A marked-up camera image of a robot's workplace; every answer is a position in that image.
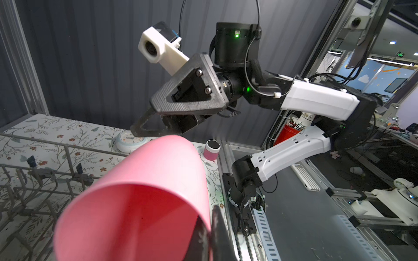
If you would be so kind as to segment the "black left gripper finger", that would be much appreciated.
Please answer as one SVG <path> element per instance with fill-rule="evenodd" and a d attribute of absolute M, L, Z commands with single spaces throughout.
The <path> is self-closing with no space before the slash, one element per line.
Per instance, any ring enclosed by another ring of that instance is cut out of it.
<path fill-rule="evenodd" d="M 212 210 L 211 249 L 214 261 L 236 261 L 233 245 L 230 242 L 221 208 L 216 205 Z"/>

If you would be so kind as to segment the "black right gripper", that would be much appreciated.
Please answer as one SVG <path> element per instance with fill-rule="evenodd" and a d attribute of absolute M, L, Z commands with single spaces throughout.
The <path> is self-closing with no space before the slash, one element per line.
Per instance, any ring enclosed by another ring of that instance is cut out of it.
<path fill-rule="evenodd" d="M 150 100 L 131 127 L 135 137 L 181 135 L 212 115 L 235 106 L 235 70 L 217 68 L 206 53 L 195 54 Z M 158 120 L 162 127 L 153 125 Z"/>

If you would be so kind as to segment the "pink cup front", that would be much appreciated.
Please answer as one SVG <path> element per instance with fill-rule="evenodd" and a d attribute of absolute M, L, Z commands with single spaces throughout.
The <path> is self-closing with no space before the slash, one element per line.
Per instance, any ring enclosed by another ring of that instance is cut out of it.
<path fill-rule="evenodd" d="M 180 136 L 147 142 L 60 215 L 59 261 L 181 261 L 196 223 L 211 233 L 204 163 Z"/>

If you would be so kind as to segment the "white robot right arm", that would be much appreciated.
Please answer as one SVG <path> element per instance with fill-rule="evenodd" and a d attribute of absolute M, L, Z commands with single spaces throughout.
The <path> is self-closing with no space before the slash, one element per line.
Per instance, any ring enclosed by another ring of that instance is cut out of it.
<path fill-rule="evenodd" d="M 261 27 L 219 22 L 208 53 L 186 56 L 181 38 L 165 22 L 145 30 L 138 44 L 144 57 L 171 75 L 150 99 L 150 108 L 131 126 L 136 137 L 182 135 L 212 115 L 233 117 L 238 99 L 270 110 L 301 112 L 289 118 L 274 145 L 244 156 L 223 175 L 235 233 L 256 232 L 251 201 L 257 188 L 280 170 L 331 150 L 354 147 L 366 138 L 377 99 L 337 81 L 313 83 L 262 71 Z"/>

